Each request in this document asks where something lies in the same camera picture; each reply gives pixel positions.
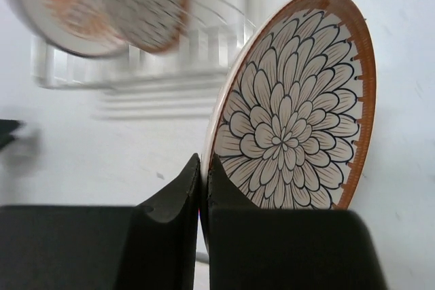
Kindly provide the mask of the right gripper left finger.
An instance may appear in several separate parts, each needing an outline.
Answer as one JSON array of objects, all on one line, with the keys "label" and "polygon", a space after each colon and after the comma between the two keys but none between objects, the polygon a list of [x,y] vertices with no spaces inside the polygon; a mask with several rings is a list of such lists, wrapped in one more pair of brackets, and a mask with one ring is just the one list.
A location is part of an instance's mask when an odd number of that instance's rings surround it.
[{"label": "right gripper left finger", "polygon": [[200,160],[136,206],[1,207],[2,289],[191,289]]}]

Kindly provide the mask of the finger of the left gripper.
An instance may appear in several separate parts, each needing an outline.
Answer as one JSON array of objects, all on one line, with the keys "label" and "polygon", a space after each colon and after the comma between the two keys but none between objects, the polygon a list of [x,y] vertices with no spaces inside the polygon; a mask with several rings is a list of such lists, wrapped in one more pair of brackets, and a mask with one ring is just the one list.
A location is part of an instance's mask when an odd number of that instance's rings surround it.
[{"label": "finger of the left gripper", "polygon": [[25,122],[21,120],[6,120],[0,121],[0,150],[2,151],[10,143],[17,139],[16,132],[19,128],[25,126]]}]

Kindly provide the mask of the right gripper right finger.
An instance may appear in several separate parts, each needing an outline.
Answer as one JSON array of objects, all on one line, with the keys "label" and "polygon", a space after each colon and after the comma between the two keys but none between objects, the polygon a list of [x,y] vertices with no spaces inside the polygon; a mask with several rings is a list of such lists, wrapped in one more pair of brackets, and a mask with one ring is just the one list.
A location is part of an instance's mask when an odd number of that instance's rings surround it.
[{"label": "right gripper right finger", "polygon": [[386,289],[368,228],[353,211],[260,209],[227,177],[208,175],[212,289]]}]

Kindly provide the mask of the flower patterned plate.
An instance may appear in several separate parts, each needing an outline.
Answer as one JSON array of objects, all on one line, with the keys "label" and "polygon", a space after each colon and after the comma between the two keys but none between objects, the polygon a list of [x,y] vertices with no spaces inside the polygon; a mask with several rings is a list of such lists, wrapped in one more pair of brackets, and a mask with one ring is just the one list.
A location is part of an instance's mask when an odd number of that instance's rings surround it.
[{"label": "flower patterned plate", "polygon": [[291,0],[247,40],[207,127],[217,156],[262,209],[347,209],[375,118],[372,39],[352,0]]}]

